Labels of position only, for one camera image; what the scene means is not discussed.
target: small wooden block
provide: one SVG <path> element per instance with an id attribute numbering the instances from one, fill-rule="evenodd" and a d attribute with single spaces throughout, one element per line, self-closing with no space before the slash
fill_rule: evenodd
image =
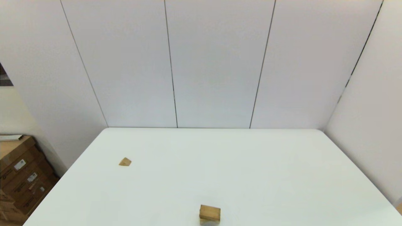
<path id="1" fill-rule="evenodd" d="M 120 166 L 129 166 L 131 164 L 131 160 L 128 158 L 123 158 L 123 160 L 119 163 Z"/>
<path id="2" fill-rule="evenodd" d="M 200 219 L 220 221 L 221 220 L 221 209 L 212 207 L 212 206 L 201 205 Z"/>

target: panel seam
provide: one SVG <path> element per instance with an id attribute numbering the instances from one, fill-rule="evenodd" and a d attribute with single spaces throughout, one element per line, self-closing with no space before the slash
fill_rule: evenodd
<path id="1" fill-rule="evenodd" d="M 369 40 L 369 38 L 370 38 L 371 32 L 373 31 L 374 25 L 375 25 L 375 23 L 376 23 L 376 21 L 377 21 L 377 18 L 378 18 L 378 15 L 379 15 L 379 13 L 380 13 L 380 10 L 381 10 L 381 7 L 382 7 L 382 4 L 383 4 L 383 3 L 384 3 L 384 0 L 382 0 L 381 5 L 379 6 L 377 15 L 375 16 L 373 25 L 372 25 L 372 27 L 371 27 L 371 29 L 370 29 L 369 35 L 367 36 L 366 42 L 364 43 L 364 46 L 363 46 L 363 48 L 362 48 L 362 50 L 361 50 L 361 52 L 360 52 L 360 55 L 359 55 L 359 57 L 358 57 L 358 59 L 357 59 L 357 61 L 356 61 L 356 64 L 355 64 L 355 66 L 353 67 L 352 73 L 351 73 L 351 75 L 349 76 L 349 79 L 348 79 L 348 81 L 346 82 L 346 85 L 345 85 L 345 87 L 343 88 L 342 93 L 341 93 L 340 96 L 339 96 L 338 102 L 336 103 L 336 105 L 335 105 L 335 107 L 334 107 L 334 110 L 332 111 L 331 116 L 329 117 L 329 119 L 328 119 L 328 121 L 327 121 L 327 123 L 326 123 L 324 129 L 322 130 L 323 132 L 325 132 L 325 130 L 326 130 L 327 126 L 328 126 L 328 123 L 329 123 L 329 121 L 331 120 L 332 116 L 334 115 L 334 112 L 335 112 L 335 110 L 336 110 L 336 107 L 338 106 L 338 104 L 339 104 L 339 102 L 340 102 L 340 99 L 342 98 L 343 93 L 345 92 L 346 87 L 348 86 L 349 81 L 350 81 L 350 79 L 352 78 L 353 73 L 355 72 L 355 69 L 356 69 L 356 67 L 357 67 L 357 64 L 359 63 L 360 57 L 361 57 L 361 55 L 363 54 L 364 48 L 366 48 L 366 44 L 367 44 L 367 42 L 368 42 L 368 40 Z"/>
<path id="2" fill-rule="evenodd" d="M 169 59 L 170 59 L 170 74 L 172 76 L 172 88 L 173 88 L 173 101 L 174 101 L 174 114 L 176 115 L 176 128 L 178 128 L 177 122 L 177 110 L 176 110 L 176 97 L 174 95 L 174 82 L 173 82 L 173 68 L 172 68 L 172 56 L 170 54 L 170 40 L 169 40 L 169 28 L 168 28 L 168 14 L 166 12 L 166 0 L 163 0 L 165 6 L 165 19 L 166 19 L 166 31 L 168 34 L 168 47 L 169 47 Z"/>
<path id="3" fill-rule="evenodd" d="M 71 36 L 73 37 L 74 44 L 76 45 L 76 48 L 77 48 L 77 51 L 78 51 L 78 55 L 80 56 L 80 59 L 81 59 L 82 65 L 84 66 L 84 70 L 85 70 L 86 76 L 87 76 L 87 78 L 88 78 L 88 80 L 89 80 L 89 84 L 91 85 L 91 88 L 92 88 L 92 91 L 94 92 L 94 95 L 95 95 L 96 101 L 98 102 L 100 112 L 102 113 L 102 116 L 103 116 L 103 119 L 105 120 L 106 126 L 107 126 L 107 127 L 109 127 L 109 125 L 108 125 L 108 123 L 107 123 L 107 120 L 106 120 L 106 117 L 105 117 L 105 114 L 103 113 L 103 110 L 102 110 L 101 104 L 99 103 L 98 96 L 96 95 L 96 92 L 95 92 L 94 86 L 92 85 L 91 79 L 89 78 L 88 71 L 86 70 L 86 67 L 85 67 L 84 61 L 83 61 L 83 59 L 82 59 L 82 56 L 81 56 L 80 50 L 78 49 L 77 42 L 75 41 L 75 37 L 74 37 L 73 31 L 71 30 L 70 23 L 68 22 L 68 19 L 67 19 L 67 14 L 66 14 L 66 11 L 64 10 L 64 6 L 63 6 L 63 3 L 62 3 L 62 0 L 60 0 L 60 4 L 62 5 L 63 12 L 64 12 L 64 16 L 66 17 L 66 21 L 67 21 L 67 24 L 68 24 L 68 28 L 70 29 Z"/>
<path id="4" fill-rule="evenodd" d="M 262 65 L 261 65 L 260 78 L 258 79 L 257 92 L 256 92 L 256 94 L 255 94 L 254 106 L 253 106 L 252 113 L 251 113 L 251 120 L 250 120 L 250 127 L 249 127 L 249 129 L 251 129 L 252 118 L 253 118 L 253 116 L 254 116 L 255 103 L 257 102 L 258 89 L 260 88 L 261 74 L 263 73 L 264 61 L 265 61 L 265 54 L 267 53 L 268 40 L 269 40 L 269 34 L 271 33 L 272 21 L 273 21 L 274 12 L 275 12 L 275 5 L 276 5 L 276 0 L 274 1 L 274 7 L 273 7 L 273 9 L 272 9 L 271 22 L 269 23 L 269 30 L 268 30 L 268 36 L 267 36 L 267 43 L 265 44 L 263 63 L 262 63 Z"/>

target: white table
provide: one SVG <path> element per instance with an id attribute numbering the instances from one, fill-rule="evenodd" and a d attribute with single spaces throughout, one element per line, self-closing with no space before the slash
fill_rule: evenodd
<path id="1" fill-rule="evenodd" d="M 402 225 L 318 130 L 109 128 L 25 226 L 197 226 L 201 204 L 220 226 Z"/>

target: stacked cardboard boxes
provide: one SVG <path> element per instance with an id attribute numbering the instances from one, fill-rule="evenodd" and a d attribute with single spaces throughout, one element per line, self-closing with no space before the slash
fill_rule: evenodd
<path id="1" fill-rule="evenodd" d="M 31 136 L 0 142 L 0 219 L 24 222 L 58 178 Z"/>

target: white paper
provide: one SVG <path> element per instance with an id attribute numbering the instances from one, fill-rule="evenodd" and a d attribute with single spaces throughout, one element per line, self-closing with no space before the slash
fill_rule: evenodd
<path id="1" fill-rule="evenodd" d="M 27 181 L 29 183 L 31 183 L 33 180 L 35 180 L 35 178 L 38 176 L 38 174 L 33 173 L 31 176 L 28 177 Z"/>
<path id="2" fill-rule="evenodd" d="M 20 170 L 26 164 L 25 160 L 21 159 L 17 164 L 15 164 L 14 168 L 16 170 Z"/>

